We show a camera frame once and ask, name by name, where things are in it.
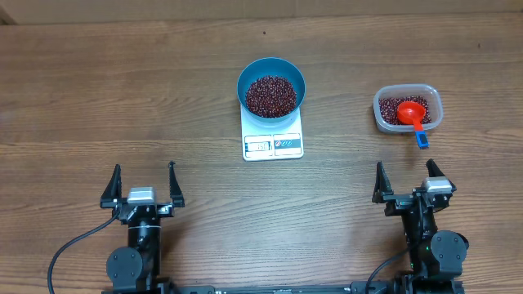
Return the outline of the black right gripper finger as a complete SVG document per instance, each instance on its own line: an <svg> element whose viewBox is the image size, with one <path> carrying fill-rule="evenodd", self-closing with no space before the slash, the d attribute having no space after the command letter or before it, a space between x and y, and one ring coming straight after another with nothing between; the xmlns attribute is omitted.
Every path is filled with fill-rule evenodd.
<svg viewBox="0 0 523 294"><path fill-rule="evenodd" d="M426 167L430 177L445 177L445 174L441 171L441 169L438 168L437 164L432 158L427 160Z"/></svg>
<svg viewBox="0 0 523 294"><path fill-rule="evenodd" d="M373 190L373 203L386 203L391 200L393 189L381 161L377 163L376 181Z"/></svg>

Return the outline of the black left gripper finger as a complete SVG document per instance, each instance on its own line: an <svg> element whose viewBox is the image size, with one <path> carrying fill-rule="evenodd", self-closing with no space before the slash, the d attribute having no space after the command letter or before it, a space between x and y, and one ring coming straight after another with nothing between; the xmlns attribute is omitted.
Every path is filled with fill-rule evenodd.
<svg viewBox="0 0 523 294"><path fill-rule="evenodd" d="M174 166L175 163L170 161L168 164L169 195L173 203L183 203L185 199L177 182Z"/></svg>
<svg viewBox="0 0 523 294"><path fill-rule="evenodd" d="M116 203L122 197L121 167L116 164L110 182L101 195L101 203Z"/></svg>

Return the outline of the red measuring scoop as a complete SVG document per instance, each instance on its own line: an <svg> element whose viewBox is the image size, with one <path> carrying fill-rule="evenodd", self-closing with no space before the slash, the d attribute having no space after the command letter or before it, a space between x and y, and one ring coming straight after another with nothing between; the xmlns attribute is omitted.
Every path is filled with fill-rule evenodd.
<svg viewBox="0 0 523 294"><path fill-rule="evenodd" d="M419 103L405 101L399 104L396 111L397 118L405 125L412 125L416 136L416 141L420 149L428 149L430 144L427 134L422 126L426 109Z"/></svg>

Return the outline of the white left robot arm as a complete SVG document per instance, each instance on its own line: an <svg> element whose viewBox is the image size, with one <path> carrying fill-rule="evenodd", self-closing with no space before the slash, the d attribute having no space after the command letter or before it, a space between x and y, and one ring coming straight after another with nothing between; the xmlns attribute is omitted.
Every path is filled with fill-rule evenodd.
<svg viewBox="0 0 523 294"><path fill-rule="evenodd" d="M185 206L185 199L174 172L168 164L168 203L157 201L153 187L132 188L122 195L121 167L114 168L110 182L101 195L100 206L110 209L112 217L127 226L127 246L115 249L106 261L112 283L109 293L175 293L170 278L160 276L161 220L173 217L174 209Z"/></svg>

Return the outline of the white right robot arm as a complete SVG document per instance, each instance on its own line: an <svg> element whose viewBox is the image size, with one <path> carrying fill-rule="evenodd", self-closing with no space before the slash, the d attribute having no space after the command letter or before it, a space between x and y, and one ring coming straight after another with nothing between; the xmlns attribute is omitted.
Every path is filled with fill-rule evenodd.
<svg viewBox="0 0 523 294"><path fill-rule="evenodd" d="M400 216L407 248L384 261L367 279L366 293L463 293L455 279L463 273L469 242L462 234L440 230L435 214L449 206L456 186L433 159L426 162L428 177L408 194L395 194L381 162L377 163L373 203L385 205L386 216ZM383 285L374 280L389 264L409 256L410 270Z"/></svg>

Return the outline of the white digital kitchen scale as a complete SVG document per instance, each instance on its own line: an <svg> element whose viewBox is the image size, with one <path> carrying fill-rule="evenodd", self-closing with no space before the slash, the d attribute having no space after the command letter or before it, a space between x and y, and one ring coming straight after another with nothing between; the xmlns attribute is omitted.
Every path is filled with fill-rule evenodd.
<svg viewBox="0 0 523 294"><path fill-rule="evenodd" d="M304 155L301 111L263 120L240 108L242 156L247 162L298 159Z"/></svg>

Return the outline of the red beans in bowl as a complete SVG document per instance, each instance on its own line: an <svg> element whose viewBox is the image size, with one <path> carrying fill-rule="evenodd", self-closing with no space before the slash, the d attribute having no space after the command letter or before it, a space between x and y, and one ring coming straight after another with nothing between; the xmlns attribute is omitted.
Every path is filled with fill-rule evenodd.
<svg viewBox="0 0 523 294"><path fill-rule="evenodd" d="M248 110L262 118L281 118L297 106L292 83L280 76L264 76L252 82L245 92Z"/></svg>

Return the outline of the blue plastic bowl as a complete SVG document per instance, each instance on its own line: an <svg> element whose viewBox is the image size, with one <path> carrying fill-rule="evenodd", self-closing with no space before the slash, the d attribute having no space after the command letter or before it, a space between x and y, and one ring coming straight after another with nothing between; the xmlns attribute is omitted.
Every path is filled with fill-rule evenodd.
<svg viewBox="0 0 523 294"><path fill-rule="evenodd" d="M236 94L240 105L245 109L248 109L245 104L245 92L248 90L252 82L256 81L258 78L262 78L268 75L284 77L292 83L293 88L297 93L297 106L294 111L296 109L300 109L306 96L305 77L296 65L288 60L278 57L265 57L259 60L255 60L242 70L236 85Z"/></svg>

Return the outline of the red adzuki beans in container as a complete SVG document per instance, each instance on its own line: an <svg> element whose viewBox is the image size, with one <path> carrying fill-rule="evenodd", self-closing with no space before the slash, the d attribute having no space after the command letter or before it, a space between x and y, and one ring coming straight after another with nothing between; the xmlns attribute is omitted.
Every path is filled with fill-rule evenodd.
<svg viewBox="0 0 523 294"><path fill-rule="evenodd" d="M423 117L422 124L428 124L432 122L431 114L428 109L429 104L424 96L389 97L380 100L378 105L383 120L391 125L403 125L403 123L397 117L397 110L399 105L406 101L415 102L424 107L426 113Z"/></svg>

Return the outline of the clear plastic bean container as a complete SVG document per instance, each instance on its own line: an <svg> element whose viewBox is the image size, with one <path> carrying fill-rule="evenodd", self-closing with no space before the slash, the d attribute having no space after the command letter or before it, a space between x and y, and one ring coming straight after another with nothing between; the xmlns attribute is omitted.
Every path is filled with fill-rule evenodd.
<svg viewBox="0 0 523 294"><path fill-rule="evenodd" d="M407 96L421 96L426 99L427 113L431 118L430 123L424 123L426 130L438 127L444 117L440 93L427 84L400 84L386 86L380 89L373 98L373 111L378 130L387 134L413 132L412 125L393 125L388 123L382 115L379 103L389 98L403 98Z"/></svg>

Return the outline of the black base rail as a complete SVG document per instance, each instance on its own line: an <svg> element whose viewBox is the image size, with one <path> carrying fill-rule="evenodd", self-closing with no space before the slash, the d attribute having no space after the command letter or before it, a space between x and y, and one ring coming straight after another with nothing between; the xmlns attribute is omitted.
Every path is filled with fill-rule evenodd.
<svg viewBox="0 0 523 294"><path fill-rule="evenodd" d="M212 287L190 286L178 287L169 279L162 281L156 289L141 291L141 293L169 294L465 294L462 282L434 282L421 279L411 284L405 280L399 282L372 281L369 286L366 281L354 281L348 285L317 285L317 286L272 286L272 287Z"/></svg>

